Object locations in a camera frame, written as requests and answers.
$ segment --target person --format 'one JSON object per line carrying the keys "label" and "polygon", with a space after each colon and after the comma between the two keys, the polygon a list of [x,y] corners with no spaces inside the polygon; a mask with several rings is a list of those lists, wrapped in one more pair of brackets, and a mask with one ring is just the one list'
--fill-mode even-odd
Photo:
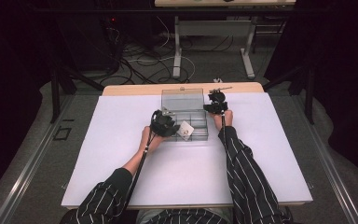
{"label": "person", "polygon": [[[137,223],[291,223],[280,210],[274,192],[253,159],[252,150],[238,138],[232,125],[233,112],[225,112],[225,128],[222,115],[210,116],[227,154],[227,181],[233,202],[232,213],[213,208],[141,210]],[[145,127],[139,149],[133,157],[104,182],[95,186],[83,203],[62,223],[119,223],[127,192],[149,139],[149,132],[150,128]],[[155,135],[148,153],[152,154],[164,140],[165,138]]]}

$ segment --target person's right arm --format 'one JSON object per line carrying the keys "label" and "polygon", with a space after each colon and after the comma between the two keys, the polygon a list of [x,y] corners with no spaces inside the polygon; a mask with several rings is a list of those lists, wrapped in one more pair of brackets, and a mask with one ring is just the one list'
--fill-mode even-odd
{"label": "person's right arm", "polygon": [[274,192],[260,167],[253,159],[252,150],[237,136],[233,112],[225,112],[226,127],[220,115],[211,115],[219,138],[227,154],[227,181],[239,223],[283,223],[287,218],[279,209]]}

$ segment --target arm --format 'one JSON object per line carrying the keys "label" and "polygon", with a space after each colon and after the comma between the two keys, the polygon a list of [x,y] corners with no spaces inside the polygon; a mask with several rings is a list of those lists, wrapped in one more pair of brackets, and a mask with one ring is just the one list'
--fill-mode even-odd
{"label": "arm", "polygon": [[232,111],[226,111],[226,128],[221,116],[213,115],[219,138],[227,146],[227,181],[239,223],[283,223],[287,218],[278,207],[278,201],[260,167],[253,159],[252,150],[237,136],[232,127]]}
{"label": "arm", "polygon": [[[149,130],[149,127],[144,128],[141,143],[132,158],[121,168],[116,169],[104,182],[95,186],[83,203],[79,205],[76,216],[72,218],[70,223],[117,222],[124,208],[132,178],[143,156]],[[148,149],[149,153],[153,152],[163,140],[164,138],[160,136],[154,136]]]}

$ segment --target white desk leg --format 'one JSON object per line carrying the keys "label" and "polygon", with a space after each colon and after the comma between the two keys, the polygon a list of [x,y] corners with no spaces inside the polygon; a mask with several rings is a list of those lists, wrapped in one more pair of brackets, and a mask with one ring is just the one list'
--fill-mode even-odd
{"label": "white desk leg", "polygon": [[249,58],[249,51],[250,51],[250,49],[252,47],[252,40],[253,40],[253,37],[255,35],[256,23],[257,23],[257,17],[252,17],[252,23],[249,26],[248,39],[246,41],[246,47],[245,47],[245,49],[241,49],[241,55],[242,55],[242,59],[243,59],[243,64],[245,65],[246,75],[247,75],[247,77],[249,79],[255,79],[255,72],[253,70],[251,60]]}
{"label": "white desk leg", "polygon": [[179,19],[175,16],[175,59],[173,61],[172,77],[178,78],[180,76],[180,64],[182,59],[182,50],[180,49],[180,35],[179,35]]}

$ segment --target desk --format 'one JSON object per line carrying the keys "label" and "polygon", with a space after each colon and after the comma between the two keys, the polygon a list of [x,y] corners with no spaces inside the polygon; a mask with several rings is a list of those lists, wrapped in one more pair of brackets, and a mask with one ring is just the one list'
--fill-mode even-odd
{"label": "desk", "polygon": [[[293,5],[296,0],[156,0],[156,7],[257,7]],[[175,16],[175,58],[173,62],[173,77],[180,76],[182,49],[181,35],[235,35],[246,36],[245,48],[241,49],[241,56],[249,79],[255,78],[249,51],[255,34],[257,17],[250,21],[179,21]]]}
{"label": "desk", "polygon": [[[267,93],[258,83],[106,87],[95,108],[62,206],[77,207],[90,190],[137,150],[141,130],[160,108],[162,90],[225,91],[239,137],[253,149],[280,204],[311,202],[310,191]],[[208,117],[208,141],[163,142],[148,155],[130,209],[231,206],[226,153]]]}

